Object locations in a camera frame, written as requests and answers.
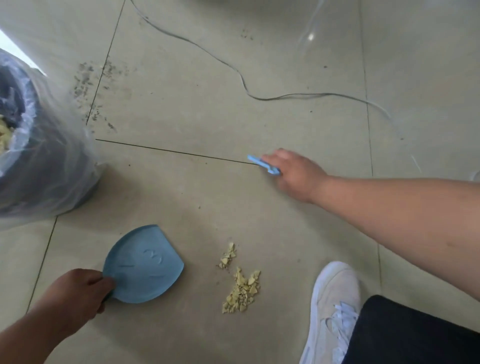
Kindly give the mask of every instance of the hand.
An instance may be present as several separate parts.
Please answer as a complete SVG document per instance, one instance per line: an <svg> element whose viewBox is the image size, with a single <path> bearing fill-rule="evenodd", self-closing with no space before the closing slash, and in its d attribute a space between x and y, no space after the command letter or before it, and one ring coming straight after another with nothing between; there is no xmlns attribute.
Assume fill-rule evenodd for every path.
<svg viewBox="0 0 480 364"><path fill-rule="evenodd" d="M313 204L318 187L328 178L318 164L289 150L277 149L262 159L282 172L277 177L278 188L302 202Z"/></svg>
<svg viewBox="0 0 480 364"><path fill-rule="evenodd" d="M66 338L105 310L102 301L114 288L115 281L102 272L74 269L53 282L32 311L53 312Z"/></svg>

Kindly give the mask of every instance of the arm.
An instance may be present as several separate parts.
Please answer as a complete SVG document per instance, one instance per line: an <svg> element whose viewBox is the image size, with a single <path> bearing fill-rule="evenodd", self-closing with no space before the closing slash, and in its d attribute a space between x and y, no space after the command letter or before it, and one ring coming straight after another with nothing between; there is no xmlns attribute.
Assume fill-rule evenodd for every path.
<svg viewBox="0 0 480 364"><path fill-rule="evenodd" d="M279 149L280 189L338 215L378 243L480 300L480 184L440 179L328 176Z"/></svg>
<svg viewBox="0 0 480 364"><path fill-rule="evenodd" d="M32 310L0 333L0 363L42 364L65 338L103 312L102 300L114 287L96 270L64 274Z"/></svg>

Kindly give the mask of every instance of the black pants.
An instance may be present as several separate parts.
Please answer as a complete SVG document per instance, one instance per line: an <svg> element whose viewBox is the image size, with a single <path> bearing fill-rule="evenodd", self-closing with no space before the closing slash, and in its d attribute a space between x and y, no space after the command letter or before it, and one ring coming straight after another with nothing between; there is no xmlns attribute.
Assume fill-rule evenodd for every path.
<svg viewBox="0 0 480 364"><path fill-rule="evenodd" d="M373 296L360 312L342 364L363 363L480 363L480 334Z"/></svg>

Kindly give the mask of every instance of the white sneaker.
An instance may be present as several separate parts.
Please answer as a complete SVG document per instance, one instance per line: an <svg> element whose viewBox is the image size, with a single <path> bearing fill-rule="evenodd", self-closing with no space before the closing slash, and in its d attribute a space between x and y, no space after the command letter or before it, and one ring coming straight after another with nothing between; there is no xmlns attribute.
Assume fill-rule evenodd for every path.
<svg viewBox="0 0 480 364"><path fill-rule="evenodd" d="M300 364L340 364L360 312L360 287L346 263L331 262L313 287L310 330Z"/></svg>

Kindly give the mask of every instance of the trash bin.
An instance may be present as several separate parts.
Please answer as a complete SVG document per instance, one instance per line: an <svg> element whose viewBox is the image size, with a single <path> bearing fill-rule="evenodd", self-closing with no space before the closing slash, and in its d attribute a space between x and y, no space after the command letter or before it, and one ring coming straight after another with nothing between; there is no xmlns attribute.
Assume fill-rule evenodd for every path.
<svg viewBox="0 0 480 364"><path fill-rule="evenodd" d="M91 195L102 172L91 133L39 70L2 50L0 114L12 131L0 155L0 219L58 215Z"/></svg>

